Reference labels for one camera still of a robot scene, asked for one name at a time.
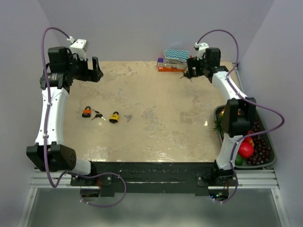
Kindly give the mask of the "orange padlock keys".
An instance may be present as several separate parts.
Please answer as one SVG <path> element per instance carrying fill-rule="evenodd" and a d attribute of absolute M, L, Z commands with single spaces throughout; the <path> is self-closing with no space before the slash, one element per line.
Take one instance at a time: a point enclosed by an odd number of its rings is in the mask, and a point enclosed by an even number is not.
<path fill-rule="evenodd" d="M 106 120 L 103 116 L 103 114 L 100 112 L 100 111 L 97 111 L 97 110 L 94 110 L 94 109 L 91 109 L 94 113 L 95 113 L 95 116 L 91 119 L 91 120 L 94 120 L 96 118 L 100 118 L 102 120 Z"/>

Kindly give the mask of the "silver yellow padlock keys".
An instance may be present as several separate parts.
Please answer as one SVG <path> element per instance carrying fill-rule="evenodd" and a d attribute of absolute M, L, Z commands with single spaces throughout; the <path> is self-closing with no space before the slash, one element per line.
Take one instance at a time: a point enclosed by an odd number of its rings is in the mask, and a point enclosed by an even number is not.
<path fill-rule="evenodd" d="M 132 119 L 133 115 L 132 114 L 124 115 L 124 117 L 126 118 L 126 122 L 129 123 L 130 120 Z"/>

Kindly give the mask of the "green plastic leaves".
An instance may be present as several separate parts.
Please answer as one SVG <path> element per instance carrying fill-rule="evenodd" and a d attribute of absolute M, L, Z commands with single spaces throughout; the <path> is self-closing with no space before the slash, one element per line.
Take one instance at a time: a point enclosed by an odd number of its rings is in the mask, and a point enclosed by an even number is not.
<path fill-rule="evenodd" d="M 214 120 L 213 131 L 219 133 L 223 137 L 224 132 L 222 130 L 222 119 L 221 118 L 217 118 L 216 120 Z"/>

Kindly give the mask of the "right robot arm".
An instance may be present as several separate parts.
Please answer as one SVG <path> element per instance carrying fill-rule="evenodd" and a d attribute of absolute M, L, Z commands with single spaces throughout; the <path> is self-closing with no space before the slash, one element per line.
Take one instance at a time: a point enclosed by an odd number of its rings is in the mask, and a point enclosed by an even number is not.
<path fill-rule="evenodd" d="M 220 65 L 220 49 L 202 43 L 195 44 L 195 50 L 197 56 L 187 60 L 187 72 L 184 76 L 188 79 L 205 76 L 219 89 L 226 101 L 221 118 L 221 128 L 224 133 L 221 150 L 210 173 L 202 176 L 204 182 L 221 186 L 234 175 L 234 162 L 241 141 L 254 123 L 255 99 L 249 98 L 245 101 L 245 94 L 233 82 L 228 69 Z"/>

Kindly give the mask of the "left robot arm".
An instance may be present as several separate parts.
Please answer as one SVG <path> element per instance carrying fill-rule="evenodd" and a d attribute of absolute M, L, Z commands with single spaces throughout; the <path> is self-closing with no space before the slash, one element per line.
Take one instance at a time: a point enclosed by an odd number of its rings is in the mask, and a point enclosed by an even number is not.
<path fill-rule="evenodd" d="M 62 171 L 81 175 L 86 185 L 98 181 L 92 163 L 76 157 L 74 149 L 64 143 L 63 122 L 65 107 L 74 80 L 99 82 L 103 77 L 98 58 L 92 57 L 93 68 L 88 68 L 83 42 L 70 47 L 48 49 L 49 63 L 40 78 L 43 108 L 35 144 L 26 149 L 27 157 L 42 172 Z"/>

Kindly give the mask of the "orange box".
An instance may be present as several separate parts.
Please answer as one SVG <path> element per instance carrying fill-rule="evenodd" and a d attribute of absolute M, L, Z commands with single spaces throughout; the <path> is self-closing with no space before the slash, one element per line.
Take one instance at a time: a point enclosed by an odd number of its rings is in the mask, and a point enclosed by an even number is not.
<path fill-rule="evenodd" d="M 158 58 L 157 69 L 159 72 L 185 72 L 187 65 L 166 63 L 163 58 Z"/>

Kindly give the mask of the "green mango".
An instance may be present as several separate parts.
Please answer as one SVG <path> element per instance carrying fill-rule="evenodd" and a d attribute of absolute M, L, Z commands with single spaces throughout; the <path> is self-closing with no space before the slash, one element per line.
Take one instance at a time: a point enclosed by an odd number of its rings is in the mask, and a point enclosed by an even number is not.
<path fill-rule="evenodd" d="M 237 154 L 236 158 L 235 158 L 235 165 L 236 166 L 242 166 L 243 165 L 243 158 Z"/>

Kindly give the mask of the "blue zigzag sponge pack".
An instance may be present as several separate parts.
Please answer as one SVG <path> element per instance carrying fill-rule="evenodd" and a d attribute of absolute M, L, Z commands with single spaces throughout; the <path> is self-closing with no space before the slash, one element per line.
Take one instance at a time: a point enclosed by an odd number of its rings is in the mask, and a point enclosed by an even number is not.
<path fill-rule="evenodd" d="M 187 59 L 190 57 L 188 51 L 167 49 L 164 52 L 164 62 L 171 64 L 186 64 Z"/>

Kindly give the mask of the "orange padlock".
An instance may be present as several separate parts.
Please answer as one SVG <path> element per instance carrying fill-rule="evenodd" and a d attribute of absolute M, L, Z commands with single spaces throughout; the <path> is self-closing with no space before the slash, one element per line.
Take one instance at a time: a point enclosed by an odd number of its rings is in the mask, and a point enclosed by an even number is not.
<path fill-rule="evenodd" d="M 86 106 L 82 112 L 81 115 L 83 118 L 90 118 L 91 117 L 91 107 L 90 106 Z"/>

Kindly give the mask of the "dark grapes bunch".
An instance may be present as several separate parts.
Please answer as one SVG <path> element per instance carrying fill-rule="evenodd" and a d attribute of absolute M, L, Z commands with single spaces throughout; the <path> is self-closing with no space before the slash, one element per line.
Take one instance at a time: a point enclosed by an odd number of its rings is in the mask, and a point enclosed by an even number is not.
<path fill-rule="evenodd" d="M 246 161 L 249 166 L 259 166 L 269 163 L 271 147 L 265 141 L 265 134 L 250 136 L 244 141 L 250 143 L 254 148 L 253 155 Z"/>

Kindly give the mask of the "grey fruit tray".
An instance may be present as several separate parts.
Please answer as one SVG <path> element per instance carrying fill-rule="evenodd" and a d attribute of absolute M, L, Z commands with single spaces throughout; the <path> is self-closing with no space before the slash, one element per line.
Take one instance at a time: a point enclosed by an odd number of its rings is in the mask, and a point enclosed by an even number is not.
<path fill-rule="evenodd" d="M 223 115 L 224 109 L 225 106 L 221 105 L 214 110 L 214 131 L 217 132 L 220 143 L 223 142 L 223 131 L 219 127 L 219 121 Z M 276 152 L 268 134 L 253 136 L 251 139 L 246 139 L 246 141 L 251 142 L 254 153 L 251 157 L 246 159 L 237 156 L 235 161 L 235 167 L 237 169 L 261 169 L 275 163 Z"/>

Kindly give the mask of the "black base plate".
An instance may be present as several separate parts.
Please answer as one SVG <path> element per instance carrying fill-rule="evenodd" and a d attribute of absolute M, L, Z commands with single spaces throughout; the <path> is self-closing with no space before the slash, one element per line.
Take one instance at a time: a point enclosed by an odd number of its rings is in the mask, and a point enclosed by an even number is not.
<path fill-rule="evenodd" d="M 71 179 L 72 186 L 100 189 L 102 197 L 127 192 L 224 198 L 237 184 L 233 170 L 220 170 L 209 162 L 92 162 L 89 178 Z"/>

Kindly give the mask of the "yellow padlock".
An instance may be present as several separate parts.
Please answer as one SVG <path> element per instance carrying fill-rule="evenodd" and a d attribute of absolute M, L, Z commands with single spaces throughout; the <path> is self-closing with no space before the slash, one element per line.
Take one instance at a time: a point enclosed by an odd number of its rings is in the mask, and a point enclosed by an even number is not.
<path fill-rule="evenodd" d="M 115 111 L 109 117 L 109 122 L 110 123 L 117 123 L 118 121 L 119 121 L 119 112 Z"/>

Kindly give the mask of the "aluminium rail frame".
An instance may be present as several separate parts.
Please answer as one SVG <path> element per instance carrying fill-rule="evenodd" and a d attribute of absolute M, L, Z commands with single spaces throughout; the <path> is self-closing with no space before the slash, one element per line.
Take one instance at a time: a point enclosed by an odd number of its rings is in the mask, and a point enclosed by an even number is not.
<path fill-rule="evenodd" d="M 212 162 L 220 151 L 213 111 L 225 103 L 204 77 L 158 72 L 153 61 L 103 61 L 99 83 L 75 81 L 66 107 L 65 142 L 92 161 Z M 86 106 L 105 121 L 83 118 Z M 113 112 L 119 121 L 110 123 Z M 124 115 L 132 114 L 129 123 Z M 119 204 L 97 208 L 79 200 L 80 187 L 63 177 L 53 189 L 34 171 L 22 227 L 281 227 L 287 226 L 275 171 L 238 170 L 239 187 L 225 204 L 208 196 L 128 193 L 95 198 Z"/>

